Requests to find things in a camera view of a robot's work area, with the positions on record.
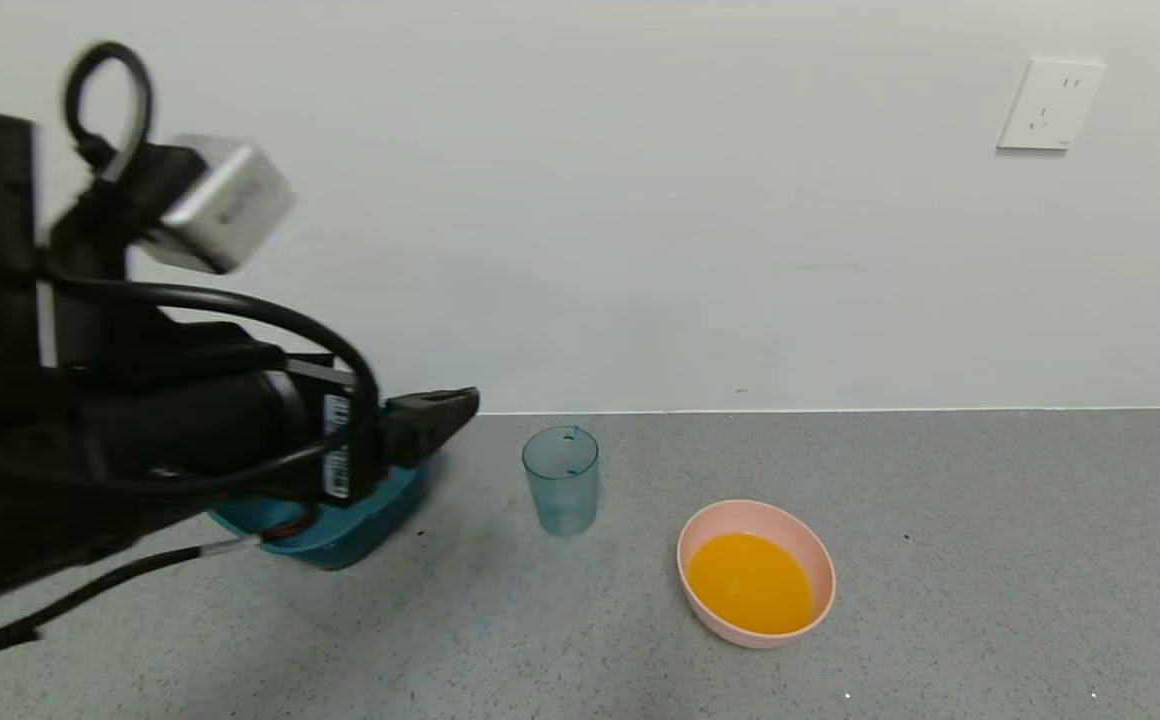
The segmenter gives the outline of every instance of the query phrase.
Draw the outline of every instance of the wall outlet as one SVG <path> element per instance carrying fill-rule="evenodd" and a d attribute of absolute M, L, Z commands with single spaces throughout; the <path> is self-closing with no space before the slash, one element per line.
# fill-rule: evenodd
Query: wall outlet
<path fill-rule="evenodd" d="M 1030 60 L 996 145 L 1068 150 L 1104 73 L 1100 63 Z"/>

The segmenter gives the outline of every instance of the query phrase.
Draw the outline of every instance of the white wall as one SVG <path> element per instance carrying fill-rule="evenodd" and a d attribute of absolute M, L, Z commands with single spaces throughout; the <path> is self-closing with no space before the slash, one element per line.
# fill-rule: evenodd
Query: white wall
<path fill-rule="evenodd" d="M 53 211 L 100 37 L 145 56 L 164 137 L 254 137 L 300 191 L 219 283 L 387 391 L 1160 405 L 1160 1 L 7 3 L 0 111 L 42 121 Z M 993 148 L 1031 54 L 1109 63 L 1067 157 Z"/>

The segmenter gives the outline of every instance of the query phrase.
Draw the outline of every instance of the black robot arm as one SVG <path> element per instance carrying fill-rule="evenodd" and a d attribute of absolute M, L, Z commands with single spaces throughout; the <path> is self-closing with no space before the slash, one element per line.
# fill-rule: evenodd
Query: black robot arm
<path fill-rule="evenodd" d="M 86 74 L 104 59 L 133 68 L 146 95 L 136 114 L 145 128 L 122 150 L 77 123 Z M 296 311 L 211 288 L 129 281 L 137 242 L 229 268 L 229 243 L 251 241 L 229 233 L 266 211 L 263 192 L 255 176 L 222 179 L 209 152 L 147 141 L 150 82 L 126 49 L 88 51 L 65 106 L 95 177 L 38 250 L 31 128 L 0 117 L 0 592 L 111 555 L 233 497 L 349 506 L 391 466 L 425 461 L 476 414 L 476 388 L 380 401 L 351 343 Z M 227 210 L 218 197 L 204 199 L 204 187 L 222 182 L 238 190 L 224 199 Z M 183 214 L 187 202 L 204 209 Z M 186 224 L 173 232 L 176 213 Z M 202 213 L 225 234 L 201 234 Z M 53 366 L 37 351 L 39 281 L 55 296 L 42 315 L 53 328 Z M 327 354 L 288 354 L 237 323 L 180 323 L 164 306 L 277 325 Z M 0 648 L 28 634 L 16 638 L 0 639 Z"/>

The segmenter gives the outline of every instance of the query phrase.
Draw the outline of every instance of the blue bowl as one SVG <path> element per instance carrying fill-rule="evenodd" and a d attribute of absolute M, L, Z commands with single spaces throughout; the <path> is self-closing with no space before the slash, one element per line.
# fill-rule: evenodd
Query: blue bowl
<path fill-rule="evenodd" d="M 392 468 L 370 497 L 348 507 L 319 506 L 318 521 L 304 532 L 261 543 L 260 548 L 324 570 L 346 568 L 379 547 L 423 497 L 423 470 Z M 298 502 L 248 499 L 216 507 L 210 515 L 231 533 L 246 536 L 296 519 L 300 512 L 304 509 Z"/>

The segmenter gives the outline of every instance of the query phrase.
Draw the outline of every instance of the black cable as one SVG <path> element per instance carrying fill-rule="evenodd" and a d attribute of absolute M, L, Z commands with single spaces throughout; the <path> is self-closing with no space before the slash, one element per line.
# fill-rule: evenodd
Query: black cable
<path fill-rule="evenodd" d="M 135 90 L 135 111 L 131 128 L 126 131 L 126 141 L 119 150 L 114 150 L 103 137 L 82 126 L 82 89 L 90 74 L 108 60 L 117 60 L 131 74 Z M 148 70 L 136 52 L 118 42 L 100 42 L 90 46 L 78 58 L 73 70 L 68 71 L 68 81 L 64 85 L 64 123 L 68 134 L 77 141 L 78 154 L 86 159 L 96 177 L 101 181 L 118 183 L 126 177 L 137 152 L 148 141 L 148 132 L 154 118 L 154 83 L 148 77 Z"/>
<path fill-rule="evenodd" d="M 86 483 L 87 487 L 97 489 L 109 489 L 115 492 L 136 492 L 142 495 L 167 496 L 167 495 L 209 495 L 209 493 L 231 490 L 240 488 L 255 480 L 295 468 L 306 461 L 313 461 L 327 454 L 345 443 L 350 441 L 357 432 L 363 432 L 374 423 L 376 406 L 380 403 L 380 388 L 375 383 L 375 374 L 371 373 L 367 359 L 351 346 L 350 342 L 339 336 L 327 325 L 319 323 L 295 310 L 283 307 L 275 301 L 260 300 L 259 297 L 251 297 L 238 292 L 213 290 L 213 288 L 179 286 L 177 284 L 164 283 L 137 283 L 118 281 L 95 281 L 82 279 L 67 275 L 55 261 L 55 255 L 50 255 L 46 263 L 46 272 L 51 283 L 65 294 L 78 297 L 78 299 L 90 301 L 129 301 L 138 305 L 158 305 L 165 307 L 186 307 L 187 310 L 210 310 L 215 313 L 224 313 L 258 320 L 261 323 L 273 325 L 291 333 L 298 334 L 320 347 L 327 348 L 336 355 L 353 373 L 355 384 L 350 397 L 350 419 L 338 428 L 335 432 L 328 434 L 320 441 L 309 443 L 309 445 L 297 448 L 287 454 L 274 457 L 271 460 L 261 461 L 254 468 L 237 471 L 227 475 L 211 479 L 186 480 L 175 483 L 154 483 L 148 480 L 119 480 L 103 479 L 90 480 L 85 478 L 74 479 L 73 483 Z"/>
<path fill-rule="evenodd" d="M 138 579 L 140 575 L 150 574 L 153 570 L 195 560 L 197 557 L 202 557 L 202 550 L 204 547 L 197 546 L 159 552 L 158 555 L 142 557 L 142 559 L 109 570 L 104 575 L 100 575 L 99 579 L 94 579 L 89 583 L 78 588 L 75 591 L 65 594 L 64 597 L 50 603 L 44 609 L 1 626 L 0 650 L 7 650 L 7 648 L 16 647 L 19 643 L 36 641 L 36 639 L 41 638 L 39 632 L 37 632 L 41 625 L 45 625 L 59 618 L 60 614 L 65 614 L 65 612 L 82 605 L 84 602 L 90 601 L 97 594 L 126 583 L 128 580 Z"/>
<path fill-rule="evenodd" d="M 19 643 L 32 642 L 36 639 L 41 639 L 37 630 L 42 625 L 49 624 L 51 620 L 59 618 L 60 614 L 77 609 L 84 602 L 96 597 L 97 594 L 110 591 L 110 589 L 126 583 L 128 580 L 138 579 L 153 570 L 169 568 L 181 562 L 197 560 L 200 557 L 219 555 L 222 552 L 248 547 L 256 541 L 280 541 L 280 539 L 287 539 L 305 532 L 305 530 L 310 529 L 320 518 L 321 509 L 314 502 L 304 502 L 300 503 L 300 515 L 291 519 L 284 519 L 282 523 L 274 525 L 274 528 L 260 530 L 259 533 L 237 537 L 227 541 L 200 544 L 200 546 L 159 552 L 155 555 L 140 557 L 140 559 L 126 562 L 126 565 L 119 565 L 118 568 L 100 575 L 99 579 L 94 579 L 89 583 L 77 588 L 75 591 L 65 594 L 64 597 L 50 603 L 44 609 L 1 626 L 0 652 L 16 647 Z"/>

